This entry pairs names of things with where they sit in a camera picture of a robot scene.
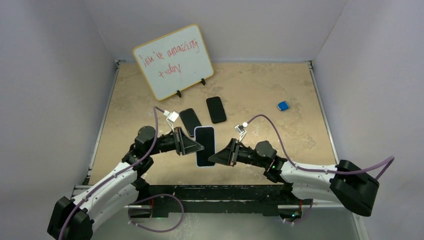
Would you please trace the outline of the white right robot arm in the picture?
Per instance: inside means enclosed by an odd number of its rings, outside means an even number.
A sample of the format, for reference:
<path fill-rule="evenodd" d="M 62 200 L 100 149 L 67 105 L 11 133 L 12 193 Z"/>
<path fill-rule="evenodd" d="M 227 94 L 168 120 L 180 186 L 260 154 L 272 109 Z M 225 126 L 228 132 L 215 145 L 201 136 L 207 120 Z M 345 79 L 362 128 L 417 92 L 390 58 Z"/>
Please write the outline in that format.
<path fill-rule="evenodd" d="M 277 155 L 268 141 L 260 141 L 255 148 L 236 139 L 211 155 L 210 162 L 234 167 L 237 163 L 264 169 L 264 176 L 273 183 L 288 184 L 280 196 L 288 204 L 296 200 L 322 200 L 342 204 L 347 210 L 363 217 L 372 214 L 379 182 L 348 160 L 339 164 L 319 165 L 317 171 L 307 171 L 312 164 L 294 163 Z"/>

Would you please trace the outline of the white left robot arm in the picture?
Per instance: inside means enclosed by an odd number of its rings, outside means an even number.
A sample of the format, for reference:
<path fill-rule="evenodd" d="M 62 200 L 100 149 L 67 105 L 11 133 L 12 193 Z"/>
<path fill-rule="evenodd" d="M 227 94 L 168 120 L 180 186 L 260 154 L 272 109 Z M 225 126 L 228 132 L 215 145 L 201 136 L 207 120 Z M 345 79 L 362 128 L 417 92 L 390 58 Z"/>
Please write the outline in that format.
<path fill-rule="evenodd" d="M 184 156 L 204 146 L 186 136 L 181 127 L 157 136 L 152 126 L 138 131 L 122 161 L 102 180 L 73 198 L 54 205 L 47 233 L 56 240 L 89 240 L 93 233 L 126 205 L 152 203 L 150 185 L 142 178 L 154 161 L 152 155 L 175 151 Z"/>

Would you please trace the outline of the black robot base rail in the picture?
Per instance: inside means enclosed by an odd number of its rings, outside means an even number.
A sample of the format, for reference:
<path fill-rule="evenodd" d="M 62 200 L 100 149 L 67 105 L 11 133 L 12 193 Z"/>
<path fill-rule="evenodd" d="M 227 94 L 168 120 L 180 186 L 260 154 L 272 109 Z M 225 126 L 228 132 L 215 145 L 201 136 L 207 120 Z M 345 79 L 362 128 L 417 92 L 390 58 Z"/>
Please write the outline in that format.
<path fill-rule="evenodd" d="M 311 200 L 300 200 L 286 185 L 146 185 L 136 193 L 154 218 L 170 213 L 261 214 L 298 219 Z"/>

